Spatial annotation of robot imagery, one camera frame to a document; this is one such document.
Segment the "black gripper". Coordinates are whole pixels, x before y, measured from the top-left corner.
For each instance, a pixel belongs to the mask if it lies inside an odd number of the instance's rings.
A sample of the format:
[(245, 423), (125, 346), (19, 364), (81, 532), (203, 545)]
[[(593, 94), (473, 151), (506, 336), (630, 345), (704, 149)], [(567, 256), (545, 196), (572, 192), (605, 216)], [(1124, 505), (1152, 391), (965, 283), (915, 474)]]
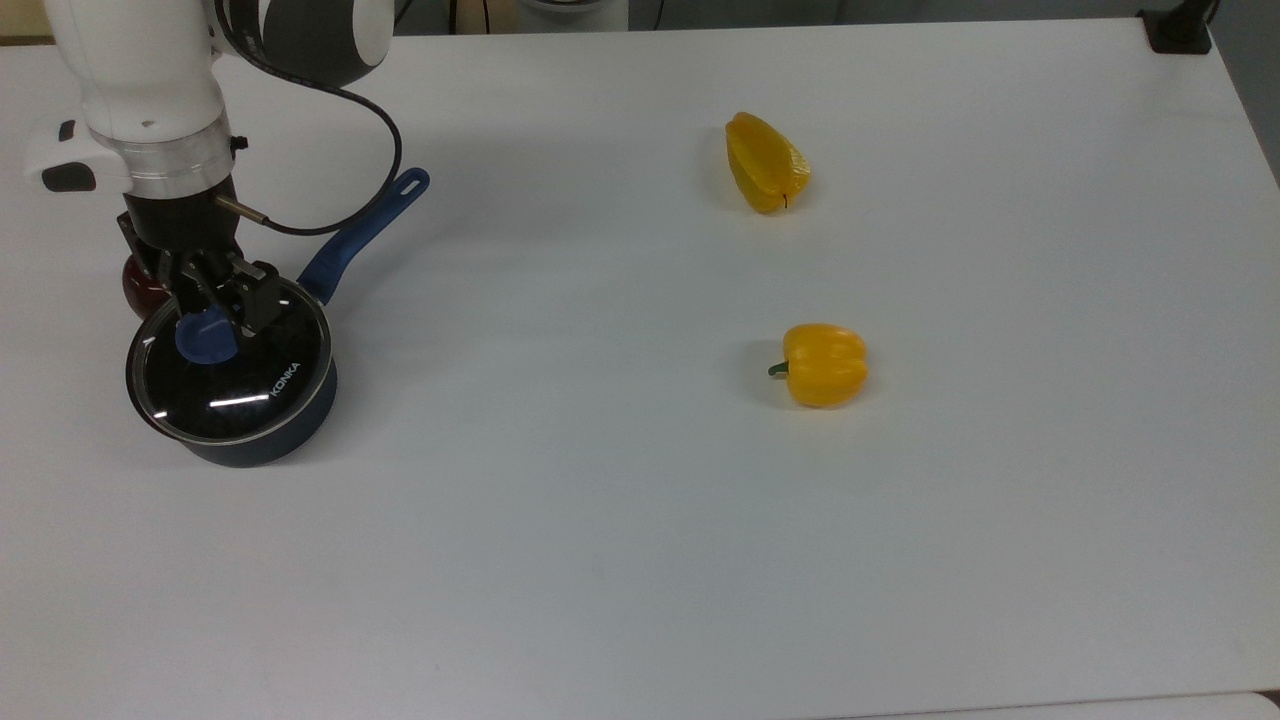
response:
[(255, 337), (282, 311), (282, 278), (269, 263), (242, 258), (236, 241), (241, 218), (220, 208), (218, 197), (237, 199), (232, 179), (180, 199), (125, 193), (132, 228), (125, 241), (142, 273), (174, 300), (179, 316), (204, 313), (209, 304), (238, 337)]

